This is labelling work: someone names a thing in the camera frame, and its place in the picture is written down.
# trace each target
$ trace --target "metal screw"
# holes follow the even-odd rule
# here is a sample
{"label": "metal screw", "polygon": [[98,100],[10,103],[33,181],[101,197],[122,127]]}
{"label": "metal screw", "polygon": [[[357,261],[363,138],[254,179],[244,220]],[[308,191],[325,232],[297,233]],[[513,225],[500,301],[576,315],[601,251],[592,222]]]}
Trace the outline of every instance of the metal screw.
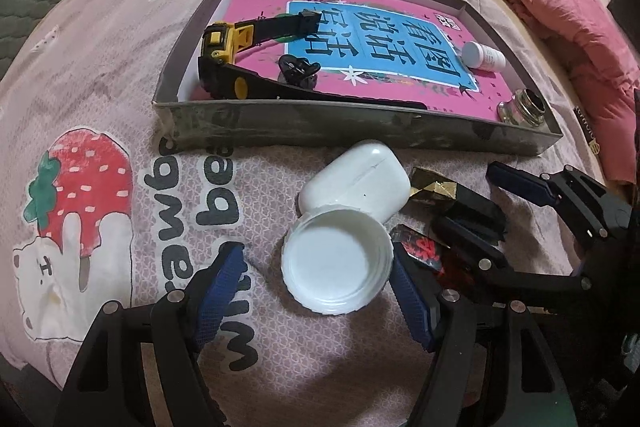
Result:
{"label": "metal screw", "polygon": [[169,302],[180,302],[184,299],[184,292],[182,290],[171,290],[169,295],[166,296]]}
{"label": "metal screw", "polygon": [[527,310],[527,307],[524,305],[522,301],[511,301],[509,306],[516,313],[524,313]]}
{"label": "metal screw", "polygon": [[478,261],[478,267],[482,271],[487,271],[491,268],[491,260],[484,258]]}
{"label": "metal screw", "polygon": [[109,301],[107,302],[107,304],[105,304],[102,307],[102,311],[105,312],[107,315],[111,315],[112,313],[115,313],[116,311],[118,311],[119,307],[120,305],[116,301]]}
{"label": "metal screw", "polygon": [[460,294],[452,289],[444,289],[442,290],[442,298],[447,302],[457,302],[460,299]]}

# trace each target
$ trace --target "pink blanket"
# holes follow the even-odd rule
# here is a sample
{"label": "pink blanket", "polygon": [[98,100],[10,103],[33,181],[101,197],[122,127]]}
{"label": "pink blanket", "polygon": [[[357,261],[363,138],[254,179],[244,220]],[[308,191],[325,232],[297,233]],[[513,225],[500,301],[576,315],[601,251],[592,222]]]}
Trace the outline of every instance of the pink blanket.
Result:
{"label": "pink blanket", "polygon": [[569,72],[609,180],[635,182],[638,64],[599,0],[507,0]]}

